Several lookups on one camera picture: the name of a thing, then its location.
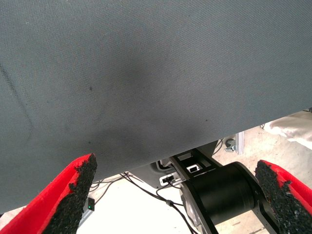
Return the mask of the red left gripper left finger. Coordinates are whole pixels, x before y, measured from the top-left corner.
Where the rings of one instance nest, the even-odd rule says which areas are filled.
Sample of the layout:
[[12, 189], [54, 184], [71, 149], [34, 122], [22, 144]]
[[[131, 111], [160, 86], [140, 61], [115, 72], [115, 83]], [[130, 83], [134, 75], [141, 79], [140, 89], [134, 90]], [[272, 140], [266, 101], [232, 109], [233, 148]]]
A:
[[73, 160], [0, 232], [75, 234], [96, 170], [94, 154]]

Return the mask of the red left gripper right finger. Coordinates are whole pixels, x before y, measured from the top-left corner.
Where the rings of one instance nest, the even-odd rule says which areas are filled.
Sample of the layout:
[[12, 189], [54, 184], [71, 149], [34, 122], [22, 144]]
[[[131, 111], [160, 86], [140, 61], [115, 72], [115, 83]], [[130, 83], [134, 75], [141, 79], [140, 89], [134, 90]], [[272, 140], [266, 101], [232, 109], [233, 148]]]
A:
[[312, 232], [312, 190], [287, 170], [260, 160], [255, 177], [268, 201], [281, 234]]

